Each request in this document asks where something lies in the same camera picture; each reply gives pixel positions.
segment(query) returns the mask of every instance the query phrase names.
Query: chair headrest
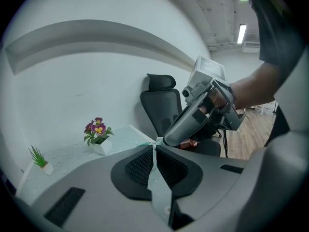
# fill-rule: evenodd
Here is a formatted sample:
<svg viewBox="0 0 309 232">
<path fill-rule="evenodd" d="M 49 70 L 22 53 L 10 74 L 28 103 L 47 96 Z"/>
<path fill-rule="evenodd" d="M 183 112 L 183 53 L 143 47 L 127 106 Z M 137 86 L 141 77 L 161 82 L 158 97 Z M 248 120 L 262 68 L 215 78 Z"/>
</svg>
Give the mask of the chair headrest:
<svg viewBox="0 0 309 232">
<path fill-rule="evenodd" d="M 176 86 L 174 77 L 170 75 L 153 75 L 147 74 L 150 77 L 149 90 L 167 90 Z"/>
</svg>

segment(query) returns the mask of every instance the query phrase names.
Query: table surface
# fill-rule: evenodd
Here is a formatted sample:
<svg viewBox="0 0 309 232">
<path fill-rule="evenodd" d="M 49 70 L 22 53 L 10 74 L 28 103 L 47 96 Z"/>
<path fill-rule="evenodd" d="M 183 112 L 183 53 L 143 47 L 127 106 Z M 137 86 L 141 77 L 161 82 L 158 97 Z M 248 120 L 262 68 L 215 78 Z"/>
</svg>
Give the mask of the table surface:
<svg viewBox="0 0 309 232">
<path fill-rule="evenodd" d="M 113 132 L 114 136 L 110 137 L 112 149 L 108 155 L 135 148 L 143 143 L 154 142 L 154 140 L 131 125 Z M 80 165 L 101 157 L 108 157 L 108 155 L 104 156 L 96 153 L 84 142 L 55 149 L 43 155 L 47 161 L 51 162 L 54 172 L 48 176 L 39 166 L 33 163 L 28 166 L 16 192 L 16 196 L 28 205 L 32 205 L 49 186 Z"/>
</svg>

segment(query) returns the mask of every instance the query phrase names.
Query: black vent slot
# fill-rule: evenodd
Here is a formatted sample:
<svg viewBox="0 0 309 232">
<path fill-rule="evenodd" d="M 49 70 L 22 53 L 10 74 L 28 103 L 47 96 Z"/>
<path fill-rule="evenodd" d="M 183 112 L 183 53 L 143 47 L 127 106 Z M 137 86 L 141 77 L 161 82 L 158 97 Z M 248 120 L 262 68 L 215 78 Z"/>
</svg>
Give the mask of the black vent slot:
<svg viewBox="0 0 309 232">
<path fill-rule="evenodd" d="M 237 173 L 237 174 L 241 174 L 242 171 L 243 171 L 243 168 L 235 167 L 235 166 L 231 166 L 231 165 L 227 165 L 227 164 L 222 165 L 220 168 L 227 170 L 227 171 L 230 171 L 230 172 Z"/>
<path fill-rule="evenodd" d="M 55 225 L 62 227 L 84 193 L 85 190 L 83 189 L 70 188 L 44 217 Z"/>
</svg>

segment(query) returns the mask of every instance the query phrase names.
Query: wooden floor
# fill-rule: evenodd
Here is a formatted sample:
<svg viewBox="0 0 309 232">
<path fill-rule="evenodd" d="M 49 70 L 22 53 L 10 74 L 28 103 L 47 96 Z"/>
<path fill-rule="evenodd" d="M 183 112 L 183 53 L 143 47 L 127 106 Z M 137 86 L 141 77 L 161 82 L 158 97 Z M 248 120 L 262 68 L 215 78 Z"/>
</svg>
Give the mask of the wooden floor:
<svg viewBox="0 0 309 232">
<path fill-rule="evenodd" d="M 226 131 L 228 157 L 248 159 L 257 148 L 266 143 L 272 130 L 276 116 L 270 114 L 260 115 L 252 109 L 247 109 L 247 116 L 237 131 Z M 225 157 L 223 137 L 220 140 L 221 157 Z"/>
</svg>

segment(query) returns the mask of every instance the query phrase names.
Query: ceiling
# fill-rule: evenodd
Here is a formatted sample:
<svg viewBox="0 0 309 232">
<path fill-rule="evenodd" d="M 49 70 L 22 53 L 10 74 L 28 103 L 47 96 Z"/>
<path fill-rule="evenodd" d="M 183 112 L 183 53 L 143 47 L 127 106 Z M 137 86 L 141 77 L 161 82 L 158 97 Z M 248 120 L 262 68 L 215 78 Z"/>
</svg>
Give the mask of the ceiling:
<svg viewBox="0 0 309 232">
<path fill-rule="evenodd" d="M 248 1 L 172 1 L 190 17 L 211 51 L 236 44 L 240 24 L 247 25 L 244 41 L 259 41 L 257 18 Z"/>
</svg>

